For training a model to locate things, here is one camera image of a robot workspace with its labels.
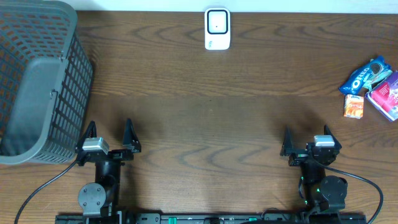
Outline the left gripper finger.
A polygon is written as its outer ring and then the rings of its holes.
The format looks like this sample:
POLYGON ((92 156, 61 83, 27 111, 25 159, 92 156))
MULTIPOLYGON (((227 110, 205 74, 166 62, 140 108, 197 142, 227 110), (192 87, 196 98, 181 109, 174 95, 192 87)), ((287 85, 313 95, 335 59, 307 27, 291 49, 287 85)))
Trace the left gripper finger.
POLYGON ((135 133, 134 126, 131 119, 126 120, 123 135, 123 146, 133 153, 141 152, 141 143, 135 133))
POLYGON ((82 149, 83 148, 83 144, 84 144, 86 139, 88 139, 88 138, 96 138, 96 137, 97 137, 97 133, 96 133, 95 122, 94 121, 90 121, 86 131, 83 133, 81 138, 78 140, 78 142, 76 144, 76 148, 77 149, 82 149))

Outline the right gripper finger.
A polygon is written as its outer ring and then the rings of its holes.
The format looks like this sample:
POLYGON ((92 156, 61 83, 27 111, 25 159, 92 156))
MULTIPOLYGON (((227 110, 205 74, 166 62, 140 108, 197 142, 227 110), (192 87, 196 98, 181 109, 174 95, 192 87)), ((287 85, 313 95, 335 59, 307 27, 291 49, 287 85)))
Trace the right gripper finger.
POLYGON ((294 145, 292 142, 292 136, 290 133, 290 129, 286 128, 280 153, 281 154, 291 154, 293 150, 294 150, 294 145))
POLYGON ((333 139, 333 141, 334 141, 334 143, 335 143, 335 145, 334 145, 334 148, 335 148, 335 149, 341 149, 341 148, 342 148, 342 145, 341 145, 340 142, 337 140, 337 138, 334 137, 333 133, 330 131, 330 129, 329 129, 329 127, 328 127, 327 124, 324 125, 324 135, 329 135, 329 136, 332 137, 332 139, 333 139))

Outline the small orange snack box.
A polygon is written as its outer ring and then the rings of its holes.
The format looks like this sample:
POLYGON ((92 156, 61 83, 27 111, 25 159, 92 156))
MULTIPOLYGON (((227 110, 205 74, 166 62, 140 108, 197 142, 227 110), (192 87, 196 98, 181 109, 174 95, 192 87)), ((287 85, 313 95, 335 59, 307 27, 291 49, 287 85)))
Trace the small orange snack box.
POLYGON ((348 118, 361 119, 364 111, 364 97, 347 94, 345 96, 345 105, 343 116, 348 118))

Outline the teal green snack packet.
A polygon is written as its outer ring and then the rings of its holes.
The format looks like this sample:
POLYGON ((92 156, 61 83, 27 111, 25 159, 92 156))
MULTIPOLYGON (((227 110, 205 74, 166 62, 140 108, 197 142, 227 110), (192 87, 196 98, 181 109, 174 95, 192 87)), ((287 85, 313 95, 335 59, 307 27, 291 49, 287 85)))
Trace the teal green snack packet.
POLYGON ((392 74, 392 70, 386 70, 383 72, 379 72, 379 73, 369 77, 363 87, 367 88, 369 91, 371 91, 372 86, 374 84, 377 84, 377 83, 383 81, 385 78, 387 78, 391 74, 392 74))

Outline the blue Oreo cookie pack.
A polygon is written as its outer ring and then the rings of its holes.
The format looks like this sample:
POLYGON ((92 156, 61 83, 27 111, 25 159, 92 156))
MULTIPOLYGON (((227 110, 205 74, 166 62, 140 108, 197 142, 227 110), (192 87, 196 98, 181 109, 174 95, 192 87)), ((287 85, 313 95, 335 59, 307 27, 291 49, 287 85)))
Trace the blue Oreo cookie pack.
POLYGON ((385 62, 383 56, 371 59, 366 65, 355 70, 348 80, 339 87, 339 91, 344 95, 357 95, 364 88, 369 77, 386 70, 392 70, 392 67, 385 62))

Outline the red purple snack bag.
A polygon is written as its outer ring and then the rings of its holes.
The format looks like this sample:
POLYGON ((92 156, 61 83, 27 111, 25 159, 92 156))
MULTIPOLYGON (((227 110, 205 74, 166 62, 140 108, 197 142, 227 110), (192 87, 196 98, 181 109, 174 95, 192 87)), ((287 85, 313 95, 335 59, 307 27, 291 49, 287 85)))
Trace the red purple snack bag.
POLYGON ((365 98, 389 121, 397 120, 397 71, 367 92, 365 98))

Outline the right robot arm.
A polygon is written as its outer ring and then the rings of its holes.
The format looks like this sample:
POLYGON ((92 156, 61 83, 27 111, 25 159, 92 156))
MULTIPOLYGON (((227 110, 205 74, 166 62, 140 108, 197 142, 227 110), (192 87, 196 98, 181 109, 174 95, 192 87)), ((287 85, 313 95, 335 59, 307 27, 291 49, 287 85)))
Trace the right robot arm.
POLYGON ((290 130, 285 130, 280 155, 289 158, 289 166, 300 167, 298 191, 307 205, 307 211, 300 214, 304 223, 343 222, 340 211, 345 208, 347 181, 325 172, 340 149, 341 144, 328 126, 324 127, 324 134, 314 136, 304 148, 295 147, 290 130))

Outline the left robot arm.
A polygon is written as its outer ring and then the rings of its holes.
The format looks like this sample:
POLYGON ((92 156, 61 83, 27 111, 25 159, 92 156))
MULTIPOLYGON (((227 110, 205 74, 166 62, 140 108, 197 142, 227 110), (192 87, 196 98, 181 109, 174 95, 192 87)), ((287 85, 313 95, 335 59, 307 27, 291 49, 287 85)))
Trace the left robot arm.
POLYGON ((141 144, 131 119, 126 120, 123 148, 111 150, 104 138, 98 137, 91 121, 76 145, 76 163, 95 165, 95 181, 84 185, 78 194, 84 223, 130 223, 127 212, 118 207, 121 168, 141 152, 141 144))

